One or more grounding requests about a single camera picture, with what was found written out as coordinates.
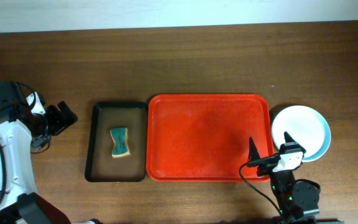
orange tray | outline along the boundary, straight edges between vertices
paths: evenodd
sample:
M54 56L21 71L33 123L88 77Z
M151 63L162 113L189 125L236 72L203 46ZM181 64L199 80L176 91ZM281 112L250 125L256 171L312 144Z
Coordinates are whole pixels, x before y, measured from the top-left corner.
M260 157L273 154L269 108L253 94L167 94L149 103L148 175L157 181L240 182L249 138ZM244 168L252 182L256 168Z

wood grain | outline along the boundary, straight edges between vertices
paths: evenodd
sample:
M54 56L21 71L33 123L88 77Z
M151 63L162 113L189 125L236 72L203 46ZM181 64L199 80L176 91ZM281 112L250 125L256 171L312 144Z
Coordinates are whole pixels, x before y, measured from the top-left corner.
M295 172L322 186L319 218L358 223L358 21L0 34L0 81L19 80L78 122L32 156L41 196L72 221L214 223L277 215L245 184L89 183L97 101L158 93L257 93L270 108L311 106L329 151ZM272 196L269 184L256 184Z

white plate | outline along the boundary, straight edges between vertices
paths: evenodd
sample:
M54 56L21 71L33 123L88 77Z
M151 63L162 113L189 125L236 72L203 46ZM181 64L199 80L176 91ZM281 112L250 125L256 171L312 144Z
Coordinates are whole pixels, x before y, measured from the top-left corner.
M316 110L307 106L287 107L275 117L272 136L277 148L285 143L285 131L306 149L303 162L319 159L331 143L331 131L327 121Z

black cable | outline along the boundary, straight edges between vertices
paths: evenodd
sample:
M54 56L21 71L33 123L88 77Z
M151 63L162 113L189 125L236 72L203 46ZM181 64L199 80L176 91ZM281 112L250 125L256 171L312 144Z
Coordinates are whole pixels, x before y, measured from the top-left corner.
M27 85L27 84L25 84L25 83L17 82L17 84L26 87L26 88L29 89L29 90L31 91L31 93L33 94L34 100L32 101L31 105L29 105L30 108L33 109L33 108L35 107L36 102L37 102L37 96L35 95L35 90L34 90L31 86L29 86L29 85Z
M244 168L247 164L248 164L248 162L246 162L245 164L243 164L243 165L240 166L239 173L240 173L241 179L242 179L250 188L252 188L252 190L256 191L258 194L260 194L261 196L263 196L264 198L266 198L266 199L274 206L274 208L277 210L278 214L280 214L280 217L281 217L281 219L283 220L284 224L287 224L287 221L285 220L284 215L280 212L279 207L273 202L273 200L270 199L269 196L265 195L265 194L262 193L260 190L256 189L254 186L252 186L252 184L250 184L250 183L246 180L246 178L241 174L242 168Z
M0 190L0 205L4 200L4 196L6 193L6 162L3 147L0 144L0 156L1 156L1 164L2 164L2 187Z

